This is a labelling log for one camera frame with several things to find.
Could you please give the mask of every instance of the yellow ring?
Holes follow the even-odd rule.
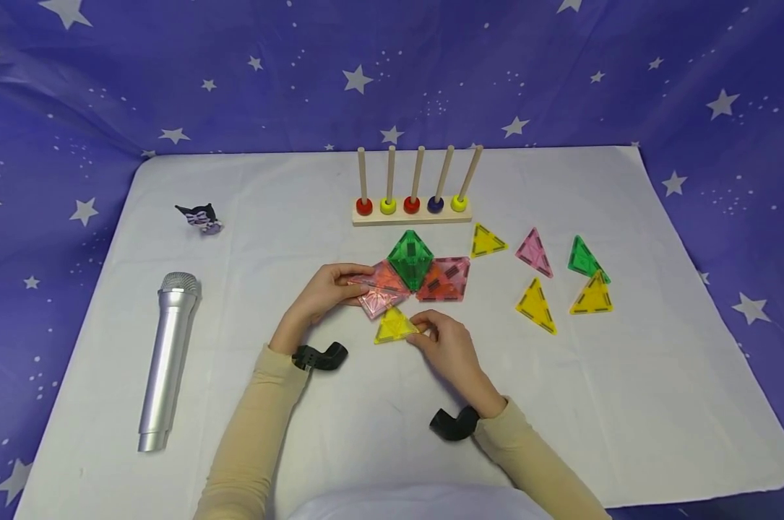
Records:
[[[391,215],[397,209],[397,201],[395,199],[391,199],[391,201],[387,201],[387,199],[381,199],[380,201],[380,212],[383,215]]]
[[[452,196],[452,201],[449,203],[449,207],[452,208],[453,212],[463,212],[464,209],[467,209],[467,197],[464,197],[462,201],[458,198],[457,195]]]

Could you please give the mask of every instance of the person's right hand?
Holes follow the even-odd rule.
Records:
[[[497,392],[490,378],[478,364],[473,339],[464,324],[437,311],[424,311],[412,317],[421,333],[406,339],[423,352],[429,365],[435,368],[481,417],[501,414],[507,401]]]

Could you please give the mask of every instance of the green triangle tile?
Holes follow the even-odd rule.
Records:
[[[403,233],[387,257],[403,283],[412,291],[421,288],[423,279],[429,272],[432,258],[434,255],[429,251],[429,247],[426,247],[421,237],[413,230]]]
[[[593,253],[589,250],[588,246],[582,239],[582,236],[574,236],[574,245],[571,247],[571,256],[568,258],[568,269],[573,272],[583,274],[589,278],[598,272],[602,271],[602,278],[606,284],[611,284],[611,278],[608,277],[605,270],[600,267],[600,262],[594,257]]]

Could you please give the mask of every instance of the beige sleeve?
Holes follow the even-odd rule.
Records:
[[[279,449],[308,372],[265,345],[218,444],[195,520],[262,520]]]
[[[500,415],[479,420],[475,439],[516,487],[554,520],[607,520],[590,489],[528,425],[522,410],[507,399]]]

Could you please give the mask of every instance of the green diamond shape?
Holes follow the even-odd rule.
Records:
[[[387,258],[409,290],[417,291],[429,272],[434,255],[415,231],[407,230]]]

